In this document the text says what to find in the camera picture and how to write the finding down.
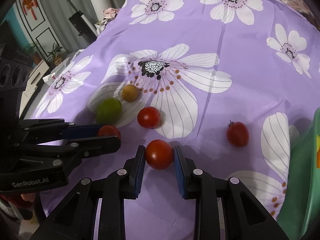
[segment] cherry tomato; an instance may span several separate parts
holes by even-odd
[[[163,140],[154,140],[145,151],[146,162],[155,170],[164,170],[173,162],[173,148]]]
[[[231,122],[227,130],[228,141],[237,147],[246,146],[249,142],[247,127],[241,122]]]
[[[138,113],[138,123],[144,128],[155,128],[160,123],[160,112],[158,109],[148,106]]]
[[[112,136],[112,135],[117,136],[118,139],[121,140],[121,134],[119,130],[113,125],[104,125],[99,129],[97,133],[97,136]]]

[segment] metal screw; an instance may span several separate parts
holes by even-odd
[[[203,173],[203,171],[201,169],[194,169],[193,173],[196,175],[201,175]]]
[[[230,182],[231,182],[232,184],[238,184],[238,183],[239,183],[239,179],[238,179],[238,178],[235,178],[235,177],[232,177],[232,178],[230,179]]]
[[[89,183],[90,183],[90,179],[88,179],[88,178],[81,179],[81,184],[82,185],[87,185]]]
[[[125,169],[119,169],[117,171],[117,173],[118,173],[118,175],[125,175],[125,174],[127,174],[127,171]]]
[[[62,160],[56,159],[52,162],[53,166],[60,166],[62,164]]]

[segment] white cabinet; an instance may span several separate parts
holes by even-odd
[[[21,104],[20,104],[20,116],[26,107],[27,103],[29,102],[31,96],[37,89],[37,84],[42,79],[44,74],[48,71],[49,66],[46,64],[44,60],[42,60],[31,72],[26,90],[22,93],[21,97]]]

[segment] green plastic container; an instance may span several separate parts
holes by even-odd
[[[278,223],[290,240],[299,240],[320,211],[320,169],[317,168],[317,136],[320,108],[308,131],[291,145],[288,187]]]

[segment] red tomato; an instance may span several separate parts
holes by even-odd
[[[160,112],[158,109],[148,106],[138,113],[138,123],[144,128],[155,128],[160,123]]]
[[[163,140],[154,140],[145,151],[146,162],[155,170],[164,170],[173,162],[173,148]]]
[[[121,140],[121,134],[119,130],[113,125],[104,125],[99,129],[97,133],[97,136],[112,136],[112,135],[117,136],[118,139]]]
[[[228,141],[237,147],[246,146],[249,142],[247,127],[241,122],[231,122],[227,130]]]

